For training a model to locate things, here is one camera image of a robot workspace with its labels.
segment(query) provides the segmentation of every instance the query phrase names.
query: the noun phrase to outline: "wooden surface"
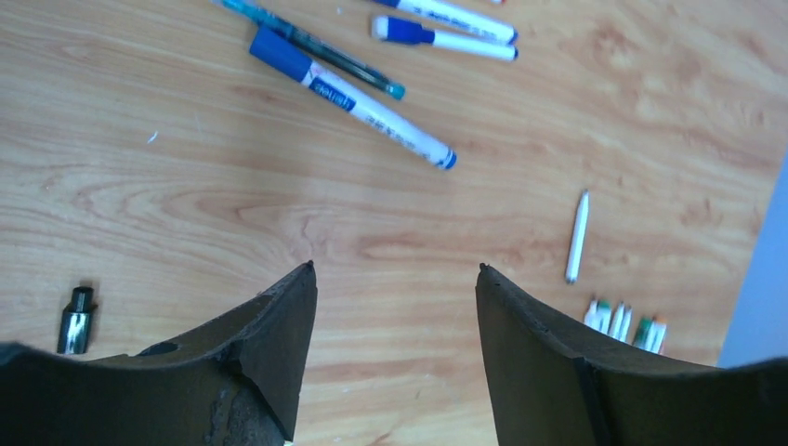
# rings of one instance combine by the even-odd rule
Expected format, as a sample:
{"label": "wooden surface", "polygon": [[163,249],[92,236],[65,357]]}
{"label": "wooden surface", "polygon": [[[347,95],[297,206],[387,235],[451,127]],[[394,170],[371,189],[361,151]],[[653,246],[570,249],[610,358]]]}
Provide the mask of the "wooden surface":
{"label": "wooden surface", "polygon": [[444,173],[207,0],[2,0],[2,339],[53,350],[92,280],[88,356],[136,354],[314,259],[299,446],[494,444],[479,262],[575,317],[659,313],[666,354],[714,363],[788,142],[788,4],[458,3],[516,24],[520,60],[375,43],[370,2],[265,2],[405,83],[373,96],[453,145]]}

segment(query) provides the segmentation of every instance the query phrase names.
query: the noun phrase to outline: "teal pen cap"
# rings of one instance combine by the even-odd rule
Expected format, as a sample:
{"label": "teal pen cap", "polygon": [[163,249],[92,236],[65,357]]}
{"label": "teal pen cap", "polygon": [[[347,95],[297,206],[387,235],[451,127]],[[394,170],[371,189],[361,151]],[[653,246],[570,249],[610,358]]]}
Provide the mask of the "teal pen cap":
{"label": "teal pen cap", "polygon": [[405,96],[405,86],[388,79],[383,73],[354,59],[345,52],[323,42],[323,40],[299,29],[292,23],[260,7],[253,0],[213,0],[229,10],[235,11],[258,26],[270,28],[279,36],[316,58],[323,59],[336,68],[352,74],[367,84],[385,91],[396,100]]}

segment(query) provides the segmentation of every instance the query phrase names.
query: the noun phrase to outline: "light wood tabletop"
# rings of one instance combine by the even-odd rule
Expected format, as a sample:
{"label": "light wood tabletop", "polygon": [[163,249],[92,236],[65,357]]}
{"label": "light wood tabletop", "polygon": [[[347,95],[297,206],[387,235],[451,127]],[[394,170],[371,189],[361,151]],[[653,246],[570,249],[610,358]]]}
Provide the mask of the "light wood tabletop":
{"label": "light wood tabletop", "polygon": [[495,443],[481,262],[576,318],[659,314],[666,355],[714,363],[788,142],[788,3],[456,3],[516,25],[519,60],[378,43],[369,1],[263,2],[404,83],[361,88],[452,145],[442,172],[208,0],[0,0],[0,337],[54,351],[90,280],[86,357],[136,354],[313,259],[298,446]]}

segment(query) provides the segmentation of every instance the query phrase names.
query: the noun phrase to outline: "teal pen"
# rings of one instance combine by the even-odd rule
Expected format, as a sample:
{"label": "teal pen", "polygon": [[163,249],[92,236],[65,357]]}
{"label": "teal pen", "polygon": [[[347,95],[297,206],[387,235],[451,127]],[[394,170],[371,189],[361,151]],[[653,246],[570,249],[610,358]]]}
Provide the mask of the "teal pen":
{"label": "teal pen", "polygon": [[318,37],[297,28],[265,8],[253,3],[254,0],[215,0],[222,6],[235,11],[253,21],[258,26],[265,26],[280,35],[284,40],[307,51],[316,58],[325,60],[336,68],[348,72],[375,88],[385,91],[396,100],[405,96],[405,87],[391,81],[378,70],[352,58],[339,49],[323,42]]}

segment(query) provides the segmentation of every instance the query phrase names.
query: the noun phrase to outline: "wood grain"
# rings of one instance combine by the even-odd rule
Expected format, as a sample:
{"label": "wood grain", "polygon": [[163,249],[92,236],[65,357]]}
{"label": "wood grain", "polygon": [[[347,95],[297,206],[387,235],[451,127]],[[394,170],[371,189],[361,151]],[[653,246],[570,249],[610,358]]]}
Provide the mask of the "wood grain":
{"label": "wood grain", "polygon": [[314,259],[299,446],[494,444],[479,262],[576,317],[660,313],[666,354],[713,363],[788,141],[788,4],[457,3],[515,23],[520,60],[375,43],[371,2],[265,2],[405,83],[373,96],[454,146],[441,173],[207,1],[0,1],[2,338],[53,350],[89,279],[88,357],[136,354]]}

